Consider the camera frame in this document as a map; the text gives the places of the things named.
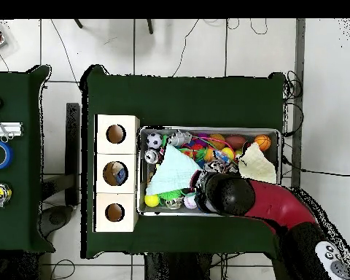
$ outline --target soccer ball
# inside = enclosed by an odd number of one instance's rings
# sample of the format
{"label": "soccer ball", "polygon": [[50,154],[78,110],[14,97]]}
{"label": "soccer ball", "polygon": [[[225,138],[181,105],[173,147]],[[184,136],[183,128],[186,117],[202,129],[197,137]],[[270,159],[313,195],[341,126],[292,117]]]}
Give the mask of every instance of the soccer ball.
{"label": "soccer ball", "polygon": [[151,133],[147,137],[147,145],[152,149],[160,148],[162,146],[162,136],[158,133]]}

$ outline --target white box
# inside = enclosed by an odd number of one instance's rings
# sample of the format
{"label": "white box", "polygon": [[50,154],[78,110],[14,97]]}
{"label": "white box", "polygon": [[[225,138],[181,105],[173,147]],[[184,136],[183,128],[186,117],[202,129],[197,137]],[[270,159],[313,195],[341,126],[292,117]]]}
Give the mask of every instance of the white box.
{"label": "white box", "polygon": [[[119,204],[123,209],[123,218],[112,222],[106,218],[106,209],[110,204]],[[139,214],[136,210],[136,195],[134,194],[96,194],[95,232],[133,232]]]}
{"label": "white box", "polygon": [[[136,154],[137,133],[140,120],[135,116],[102,115],[95,116],[97,121],[97,153],[111,155]],[[111,143],[106,137],[106,132],[111,125],[119,125],[125,131],[125,138],[118,144]]]}
{"label": "white box", "polygon": [[[136,155],[97,154],[96,193],[136,193]],[[127,179],[120,186],[111,186],[104,179],[104,168],[110,162],[120,162],[126,168]]]}

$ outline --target yellow ball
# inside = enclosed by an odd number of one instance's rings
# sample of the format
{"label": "yellow ball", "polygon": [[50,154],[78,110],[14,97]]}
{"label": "yellow ball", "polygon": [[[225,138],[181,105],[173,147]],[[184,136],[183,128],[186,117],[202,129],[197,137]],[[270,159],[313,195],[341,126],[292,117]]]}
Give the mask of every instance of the yellow ball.
{"label": "yellow ball", "polygon": [[216,149],[222,150],[225,147],[225,143],[221,141],[225,141],[225,137],[222,134],[210,134],[210,138],[217,139],[218,141],[213,141],[212,139],[208,140]]}
{"label": "yellow ball", "polygon": [[235,154],[233,153],[233,150],[229,147],[223,148],[222,152],[224,152],[230,160],[233,160],[235,158]]}
{"label": "yellow ball", "polygon": [[156,207],[160,203],[160,198],[158,195],[145,195],[144,201],[148,207]]}

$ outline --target small ball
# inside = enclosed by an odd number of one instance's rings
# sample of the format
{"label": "small ball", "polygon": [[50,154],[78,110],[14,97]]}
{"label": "small ball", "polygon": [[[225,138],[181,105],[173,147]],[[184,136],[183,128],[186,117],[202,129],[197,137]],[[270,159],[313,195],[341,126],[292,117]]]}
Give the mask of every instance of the small ball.
{"label": "small ball", "polygon": [[160,148],[162,146],[162,136],[158,133],[151,133],[147,137],[147,145],[152,149]]}
{"label": "small ball", "polygon": [[195,202],[195,193],[190,193],[184,197],[183,203],[188,209],[196,209],[197,203]]}
{"label": "small ball", "polygon": [[158,195],[145,195],[144,202],[148,207],[156,207],[160,203]]}
{"label": "small ball", "polygon": [[242,156],[242,148],[235,151],[235,158],[239,159]]}
{"label": "small ball", "polygon": [[270,148],[271,140],[268,136],[264,134],[257,136],[254,141],[259,145],[260,150],[262,150],[263,152]]}
{"label": "small ball", "polygon": [[210,143],[218,150],[222,150],[225,147],[225,143],[222,143],[221,141],[225,141],[225,138],[222,134],[211,134],[210,138],[217,139],[218,141],[210,140]]}
{"label": "small ball", "polygon": [[206,162],[215,160],[215,157],[214,157],[214,150],[213,150],[211,147],[209,147],[209,148],[206,150],[206,154],[205,154],[204,160],[205,160]]}
{"label": "small ball", "polygon": [[233,160],[235,158],[235,154],[233,153],[233,150],[229,147],[225,147],[222,149],[222,152],[224,152],[228,159]]}

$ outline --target orange ball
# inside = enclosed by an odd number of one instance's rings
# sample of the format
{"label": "orange ball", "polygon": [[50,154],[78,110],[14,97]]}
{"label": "orange ball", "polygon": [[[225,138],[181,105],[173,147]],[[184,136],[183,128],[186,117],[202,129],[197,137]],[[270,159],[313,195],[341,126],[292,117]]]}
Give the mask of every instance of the orange ball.
{"label": "orange ball", "polygon": [[271,140],[268,136],[264,134],[257,136],[254,141],[259,145],[260,150],[262,150],[263,152],[270,148]]}
{"label": "orange ball", "polygon": [[212,161],[212,160],[214,160],[214,159],[215,159],[215,157],[214,157],[214,150],[213,150],[211,147],[209,147],[209,148],[206,150],[206,154],[205,154],[204,160],[205,160],[205,161]]}
{"label": "orange ball", "polygon": [[222,150],[225,148],[225,143],[222,143],[221,141],[225,141],[225,138],[222,134],[210,134],[210,138],[217,139],[219,141],[213,141],[212,139],[209,139],[209,142],[214,146],[214,148],[218,150]]}

